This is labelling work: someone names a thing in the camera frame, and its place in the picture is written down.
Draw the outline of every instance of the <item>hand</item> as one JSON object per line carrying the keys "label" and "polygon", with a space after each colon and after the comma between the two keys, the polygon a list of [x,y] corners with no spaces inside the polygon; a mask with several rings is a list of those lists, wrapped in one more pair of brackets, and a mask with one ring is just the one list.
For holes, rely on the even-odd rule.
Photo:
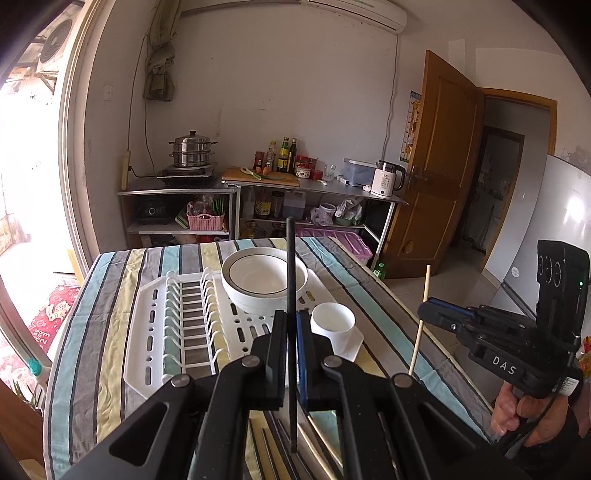
{"label": "hand", "polygon": [[[524,395],[520,400],[517,400],[512,389],[513,386],[510,383],[504,382],[499,396],[496,398],[491,428],[499,435],[504,435],[508,430],[512,432],[516,430],[519,427],[519,417],[536,419],[552,399],[552,395],[542,399]],[[564,426],[568,409],[569,398],[558,395],[548,413],[527,437],[524,446],[539,445],[556,437]]]}

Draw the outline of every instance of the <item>wooden chopstick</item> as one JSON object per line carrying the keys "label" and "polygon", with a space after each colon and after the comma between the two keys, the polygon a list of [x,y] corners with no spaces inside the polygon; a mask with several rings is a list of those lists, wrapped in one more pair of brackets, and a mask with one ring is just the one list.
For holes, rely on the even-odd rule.
{"label": "wooden chopstick", "polygon": [[271,448],[269,447],[269,440],[267,439],[267,431],[268,431],[267,429],[262,430],[262,439],[265,442],[265,450],[267,451],[269,461],[271,462],[271,469],[273,470],[273,477],[275,478],[275,480],[279,480],[279,472],[277,471],[277,465],[275,464],[275,460],[273,460]]}
{"label": "wooden chopstick", "polygon": [[322,458],[322,455],[319,454],[318,450],[316,450],[316,447],[314,446],[314,444],[312,443],[310,438],[306,435],[302,426],[300,424],[298,424],[297,428],[300,431],[300,434],[302,435],[304,441],[306,442],[306,445],[308,446],[308,448],[312,452],[312,455],[314,455],[314,457],[316,457],[316,461],[318,461],[320,466],[324,469],[324,471],[326,472],[326,475],[329,477],[329,479],[330,480],[337,480],[337,478],[335,477],[335,474],[330,469],[328,464],[324,461],[324,459]]}
{"label": "wooden chopstick", "polygon": [[259,470],[259,474],[261,476],[261,480],[266,480],[265,479],[265,472],[262,470],[262,465],[261,465],[261,457],[259,455],[258,452],[258,447],[256,446],[256,440],[255,440],[255,430],[252,427],[252,420],[248,419],[248,428],[251,431],[251,439],[252,439],[252,448],[255,452],[255,462],[256,462],[256,467]]}
{"label": "wooden chopstick", "polygon": [[[423,290],[423,301],[427,301],[429,298],[429,281],[431,279],[431,265],[427,265],[427,273],[425,275],[425,289]],[[418,357],[418,349],[421,345],[421,337],[423,336],[423,325],[424,322],[419,319],[418,321],[418,330],[417,330],[417,338],[414,341],[414,350],[413,350],[413,357],[410,361],[410,366],[408,367],[408,374],[412,377],[414,372],[414,366],[417,363]]]}
{"label": "wooden chopstick", "polygon": [[333,448],[333,446],[330,444],[330,442],[325,438],[324,434],[322,433],[322,431],[318,428],[318,425],[316,425],[316,423],[314,422],[314,419],[312,418],[312,415],[310,415],[310,413],[307,413],[306,418],[308,419],[308,422],[310,423],[310,425],[312,425],[312,428],[316,431],[316,433],[318,434],[318,437],[320,437],[320,440],[322,440],[322,442],[326,445],[326,449],[329,451],[330,455],[332,456],[332,458],[335,459],[335,462],[339,464],[339,467],[341,468],[341,470],[343,469],[343,461],[340,459],[340,456],[338,453],[336,453],[335,449]]}

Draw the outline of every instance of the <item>white refrigerator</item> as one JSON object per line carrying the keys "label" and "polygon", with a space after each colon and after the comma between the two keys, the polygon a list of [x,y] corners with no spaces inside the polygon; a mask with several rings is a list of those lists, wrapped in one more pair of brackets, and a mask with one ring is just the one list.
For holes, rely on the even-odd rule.
{"label": "white refrigerator", "polygon": [[[548,155],[530,225],[492,307],[535,319],[538,301],[538,240],[561,240],[591,255],[591,177]],[[582,337],[591,336],[591,299],[587,298]]]}

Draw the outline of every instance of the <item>striped tablecloth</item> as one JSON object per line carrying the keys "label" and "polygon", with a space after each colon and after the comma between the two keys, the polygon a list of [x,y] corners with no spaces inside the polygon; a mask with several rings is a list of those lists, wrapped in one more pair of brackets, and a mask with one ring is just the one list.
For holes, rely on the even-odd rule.
{"label": "striped tablecloth", "polygon": [[[51,372],[44,417],[48,479],[59,479],[142,403],[142,397],[123,380],[125,344],[138,289],[168,271],[219,270],[231,253],[252,246],[285,248],[285,239],[138,249],[96,259],[64,326]],[[332,238],[301,238],[296,246],[298,256],[336,301],[354,312],[365,338],[356,363],[382,376],[408,371],[417,333],[413,314]],[[227,359],[219,362],[221,368]],[[492,438],[486,401],[428,332],[415,374],[468,425]],[[265,426],[264,417],[256,421]]]}

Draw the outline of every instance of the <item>white cup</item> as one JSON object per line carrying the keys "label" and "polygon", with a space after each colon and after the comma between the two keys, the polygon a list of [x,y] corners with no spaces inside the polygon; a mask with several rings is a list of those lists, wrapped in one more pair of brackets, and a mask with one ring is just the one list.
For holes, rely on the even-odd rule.
{"label": "white cup", "polygon": [[354,326],[355,315],[340,303],[321,303],[312,310],[312,333],[328,337],[336,355],[345,351]]}

